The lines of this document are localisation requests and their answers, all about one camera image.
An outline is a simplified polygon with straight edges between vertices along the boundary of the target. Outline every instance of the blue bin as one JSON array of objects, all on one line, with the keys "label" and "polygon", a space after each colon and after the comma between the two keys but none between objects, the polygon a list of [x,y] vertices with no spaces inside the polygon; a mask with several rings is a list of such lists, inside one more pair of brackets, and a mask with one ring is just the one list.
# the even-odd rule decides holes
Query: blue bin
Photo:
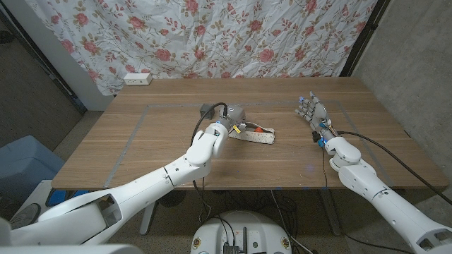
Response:
[{"label": "blue bin", "polygon": [[0,148],[0,193],[25,202],[42,180],[52,180],[64,161],[31,135]]}]

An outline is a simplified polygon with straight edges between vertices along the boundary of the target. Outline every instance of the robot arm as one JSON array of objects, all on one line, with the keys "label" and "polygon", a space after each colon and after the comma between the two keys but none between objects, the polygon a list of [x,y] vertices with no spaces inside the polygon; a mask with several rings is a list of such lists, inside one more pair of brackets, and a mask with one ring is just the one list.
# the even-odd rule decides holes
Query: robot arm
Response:
[{"label": "robot arm", "polygon": [[330,165],[339,173],[341,183],[369,201],[416,253],[448,253],[452,229],[425,216],[381,181],[375,169],[361,158],[361,152],[335,134],[325,107],[312,92],[311,98],[312,102],[301,101],[302,111],[297,113],[321,134],[319,144],[333,155]]},{"label": "robot arm", "polygon": [[227,116],[199,131],[186,154],[130,183],[86,193],[42,214],[37,223],[10,232],[6,245],[93,245],[105,243],[132,216],[179,184],[203,178],[210,158],[218,157],[233,125],[244,122],[244,111],[229,107]]}]

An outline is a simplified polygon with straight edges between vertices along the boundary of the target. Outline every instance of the gray wall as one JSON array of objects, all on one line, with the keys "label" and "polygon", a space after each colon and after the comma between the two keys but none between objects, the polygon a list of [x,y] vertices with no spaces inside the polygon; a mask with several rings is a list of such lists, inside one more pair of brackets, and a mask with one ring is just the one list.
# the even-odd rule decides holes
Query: gray wall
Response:
[{"label": "gray wall", "polygon": [[352,76],[452,179],[451,1],[392,0]]},{"label": "gray wall", "polygon": [[25,0],[3,0],[3,2],[85,107],[88,110],[105,110],[113,96],[103,96],[99,92],[88,73],[69,55]]},{"label": "gray wall", "polygon": [[0,44],[0,68],[0,147],[32,135],[53,150],[82,116],[18,40]]}]

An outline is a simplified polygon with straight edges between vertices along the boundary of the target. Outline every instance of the concrete wall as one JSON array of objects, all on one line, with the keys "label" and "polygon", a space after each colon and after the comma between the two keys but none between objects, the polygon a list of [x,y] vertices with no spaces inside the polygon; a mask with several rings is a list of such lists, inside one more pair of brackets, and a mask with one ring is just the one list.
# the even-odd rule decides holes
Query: concrete wall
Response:
[{"label": "concrete wall", "polygon": [[352,76],[452,180],[451,1],[392,0]]},{"label": "concrete wall", "polygon": [[3,0],[3,2],[85,107],[88,110],[105,110],[113,96],[103,96],[99,92],[88,73],[69,55],[25,0]]}]

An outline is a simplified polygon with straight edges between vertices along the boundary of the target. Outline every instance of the power strip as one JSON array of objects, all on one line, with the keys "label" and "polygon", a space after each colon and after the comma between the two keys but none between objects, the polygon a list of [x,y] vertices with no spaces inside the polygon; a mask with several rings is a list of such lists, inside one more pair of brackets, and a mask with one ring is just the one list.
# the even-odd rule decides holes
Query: power strip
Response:
[{"label": "power strip", "polygon": [[152,79],[150,73],[127,73],[124,77],[126,85],[149,85]]}]

